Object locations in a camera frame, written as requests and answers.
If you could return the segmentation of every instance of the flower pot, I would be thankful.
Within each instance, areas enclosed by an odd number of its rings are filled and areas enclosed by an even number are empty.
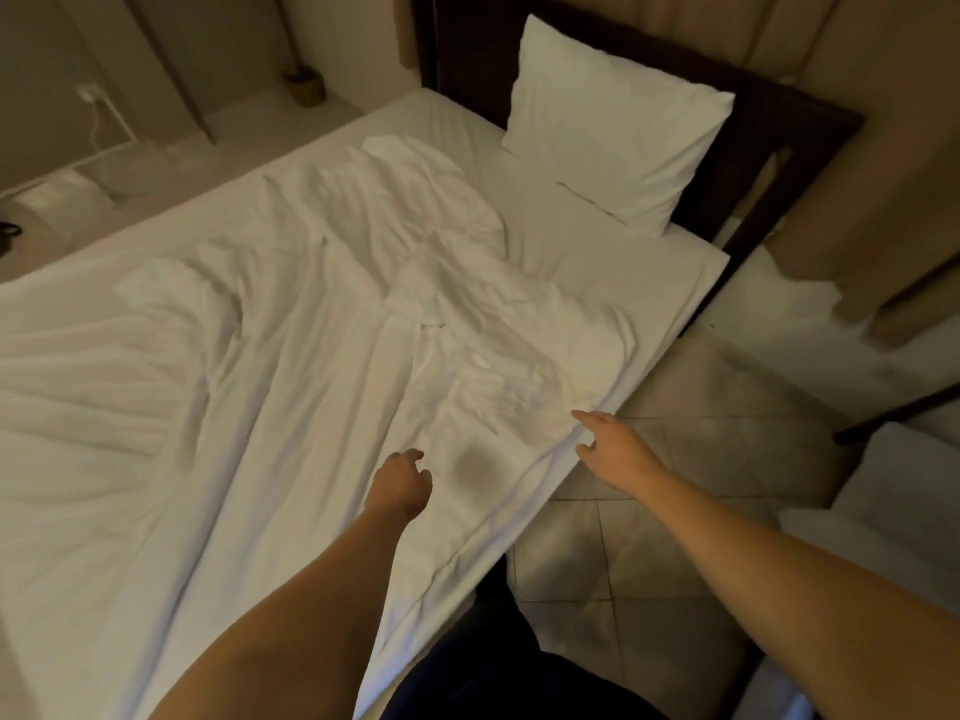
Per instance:
[[[294,101],[304,108],[319,106],[327,99],[324,77],[306,65],[297,68],[296,72],[284,72],[283,83]]]

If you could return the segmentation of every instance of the curtain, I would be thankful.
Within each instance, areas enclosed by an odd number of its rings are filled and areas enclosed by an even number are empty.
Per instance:
[[[767,248],[885,344],[960,313],[960,0],[565,1],[866,114]]]

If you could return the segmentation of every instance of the forearm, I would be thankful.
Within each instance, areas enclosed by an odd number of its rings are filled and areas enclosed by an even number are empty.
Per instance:
[[[741,626],[826,716],[933,717],[960,701],[953,617],[668,471],[631,486]]]
[[[370,660],[399,508],[368,508],[305,569],[227,629],[152,720],[350,718]]]

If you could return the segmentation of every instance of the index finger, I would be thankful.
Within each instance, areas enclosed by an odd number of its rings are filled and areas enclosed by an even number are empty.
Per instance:
[[[590,432],[596,432],[601,424],[604,423],[603,417],[597,411],[581,411],[574,409],[570,411],[573,419],[581,423]]]

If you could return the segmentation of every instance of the headboard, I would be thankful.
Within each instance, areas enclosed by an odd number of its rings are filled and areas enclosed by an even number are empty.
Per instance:
[[[503,129],[531,13],[599,50],[736,94],[673,222],[713,241],[770,157],[788,157],[724,247],[729,265],[701,310],[863,123],[857,113],[558,0],[412,2],[423,85]]]

